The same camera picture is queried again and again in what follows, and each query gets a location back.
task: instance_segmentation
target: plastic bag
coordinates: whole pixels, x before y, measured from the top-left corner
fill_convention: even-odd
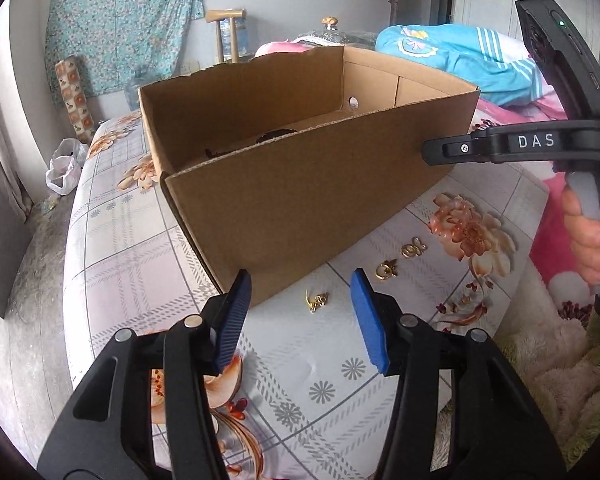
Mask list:
[[[71,193],[80,181],[82,168],[75,157],[61,155],[49,162],[49,171],[45,173],[46,186],[60,195]]]
[[[68,155],[72,156],[80,167],[84,166],[85,160],[87,160],[87,153],[89,147],[86,144],[81,143],[78,139],[64,139],[58,149],[51,155],[51,160],[58,158],[59,156]]]

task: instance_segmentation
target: metal screw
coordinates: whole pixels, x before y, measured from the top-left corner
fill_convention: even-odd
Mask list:
[[[487,333],[481,328],[474,328],[471,330],[471,339],[477,343],[484,343],[487,341]]]
[[[413,314],[405,314],[400,316],[400,324],[405,328],[413,328],[418,324],[418,318]]]
[[[116,332],[116,341],[119,343],[122,343],[124,341],[128,341],[129,339],[131,339],[131,336],[134,333],[131,332],[130,328],[121,328],[120,330],[118,330]]]
[[[198,314],[192,314],[184,319],[184,326],[187,328],[195,328],[200,325],[202,325],[202,316]]]

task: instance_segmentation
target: floral curtain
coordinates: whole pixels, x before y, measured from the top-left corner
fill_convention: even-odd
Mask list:
[[[55,65],[75,55],[87,97],[121,90],[138,67],[167,78],[202,0],[51,0],[46,77],[62,102]]]

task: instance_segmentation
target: finger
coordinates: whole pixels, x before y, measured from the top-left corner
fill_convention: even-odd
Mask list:
[[[600,222],[584,216],[564,216],[564,226],[571,238],[580,245],[600,247]]]
[[[600,272],[586,267],[583,264],[576,262],[576,270],[578,274],[582,276],[582,279],[589,283],[589,285],[600,285]]]
[[[585,247],[577,242],[571,242],[571,251],[583,266],[600,272],[600,247]]]
[[[571,216],[580,216],[582,214],[580,200],[569,186],[565,187],[562,192],[562,210]]]

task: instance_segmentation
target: brown cardboard box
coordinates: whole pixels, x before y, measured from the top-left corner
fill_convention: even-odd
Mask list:
[[[426,166],[420,146],[465,134],[478,94],[408,60],[328,47],[157,82],[140,103],[180,227],[219,290],[251,273],[254,305],[441,179],[450,167]],[[280,128],[297,132],[255,143]]]

